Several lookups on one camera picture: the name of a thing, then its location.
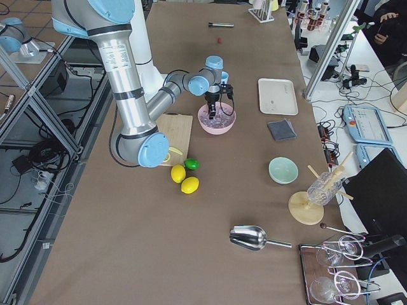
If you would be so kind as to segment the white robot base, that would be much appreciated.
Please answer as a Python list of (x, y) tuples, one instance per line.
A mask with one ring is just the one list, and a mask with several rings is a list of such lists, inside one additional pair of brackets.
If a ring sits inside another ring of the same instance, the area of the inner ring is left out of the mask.
[(162, 87), (163, 76), (153, 62), (142, 2), (135, 0), (134, 4), (135, 12), (131, 20), (132, 33), (129, 41), (145, 99), (149, 101)]

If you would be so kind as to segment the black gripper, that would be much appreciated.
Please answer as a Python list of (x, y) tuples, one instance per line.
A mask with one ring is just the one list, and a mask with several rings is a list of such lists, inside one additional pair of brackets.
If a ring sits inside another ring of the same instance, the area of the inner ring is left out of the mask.
[(210, 119), (218, 115), (219, 103), (216, 102), (221, 99), (224, 93), (227, 94), (230, 100), (233, 100), (233, 87), (229, 84), (221, 83), (211, 86), (209, 91), (205, 93), (205, 100), (207, 101)]

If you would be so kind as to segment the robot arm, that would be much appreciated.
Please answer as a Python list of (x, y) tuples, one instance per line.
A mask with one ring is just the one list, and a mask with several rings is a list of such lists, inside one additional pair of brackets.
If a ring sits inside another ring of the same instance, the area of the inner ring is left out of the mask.
[(1, 21), (1, 46), (16, 64), (40, 64), (46, 57), (17, 17)]
[(57, 32), (98, 47), (123, 123), (111, 130), (109, 151), (124, 167), (154, 168), (165, 161), (170, 144), (156, 120), (183, 92), (204, 96), (211, 118), (222, 95), (232, 96), (219, 56), (207, 57), (197, 73), (158, 72), (140, 1), (52, 1), (52, 21)]

